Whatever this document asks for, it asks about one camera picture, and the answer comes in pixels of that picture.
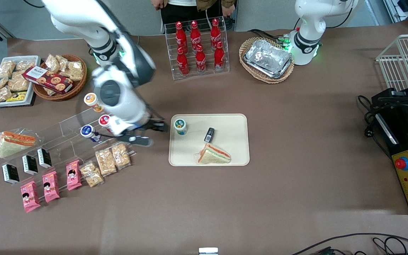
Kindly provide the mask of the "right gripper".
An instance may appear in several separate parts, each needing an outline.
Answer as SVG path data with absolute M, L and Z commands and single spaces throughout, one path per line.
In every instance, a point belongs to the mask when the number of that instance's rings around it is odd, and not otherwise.
M 113 135 L 117 138 L 122 136 L 147 138 L 146 131 L 151 129 L 156 132 L 168 132 L 169 127 L 165 121 L 156 121 L 152 118 L 142 118 L 144 124 L 129 123 L 120 117 L 113 115 Z

